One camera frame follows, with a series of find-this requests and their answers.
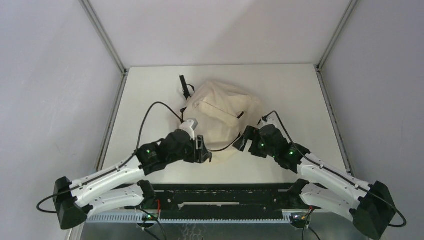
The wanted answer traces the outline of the cream canvas student bag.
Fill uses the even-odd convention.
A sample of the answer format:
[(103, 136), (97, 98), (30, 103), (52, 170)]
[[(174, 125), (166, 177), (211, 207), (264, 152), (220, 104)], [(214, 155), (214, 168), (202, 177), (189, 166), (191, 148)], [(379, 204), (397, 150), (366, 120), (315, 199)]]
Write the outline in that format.
[(180, 109), (181, 118), (196, 119), (197, 135), (202, 135), (212, 159), (228, 161), (236, 149), (233, 144), (248, 126), (256, 126), (263, 115), (263, 103), (255, 95), (230, 84), (206, 81), (200, 88), (191, 87), (180, 75), (185, 104)]

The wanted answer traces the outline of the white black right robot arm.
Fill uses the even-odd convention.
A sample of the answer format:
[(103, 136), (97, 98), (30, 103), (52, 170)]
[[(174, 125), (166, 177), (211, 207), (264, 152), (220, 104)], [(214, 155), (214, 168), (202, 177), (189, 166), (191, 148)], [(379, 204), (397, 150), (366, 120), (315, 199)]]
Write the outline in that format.
[(273, 124), (258, 129), (248, 126), (233, 147), (249, 153), (272, 157), (283, 169), (298, 174), (289, 192), (295, 208), (318, 207), (344, 217), (364, 236), (379, 240), (396, 214), (389, 188), (382, 182), (370, 184), (326, 164), (306, 147), (286, 139)]

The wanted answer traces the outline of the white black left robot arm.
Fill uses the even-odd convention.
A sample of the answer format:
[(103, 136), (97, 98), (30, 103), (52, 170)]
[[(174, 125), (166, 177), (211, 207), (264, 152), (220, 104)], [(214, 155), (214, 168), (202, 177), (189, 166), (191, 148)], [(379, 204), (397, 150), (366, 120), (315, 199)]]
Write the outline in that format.
[(157, 196), (146, 176), (177, 161), (202, 164), (211, 159), (203, 136), (191, 138), (177, 129), (112, 167), (78, 180), (62, 177), (55, 182), (53, 198), (59, 226), (72, 229), (94, 215), (123, 207), (149, 209)]

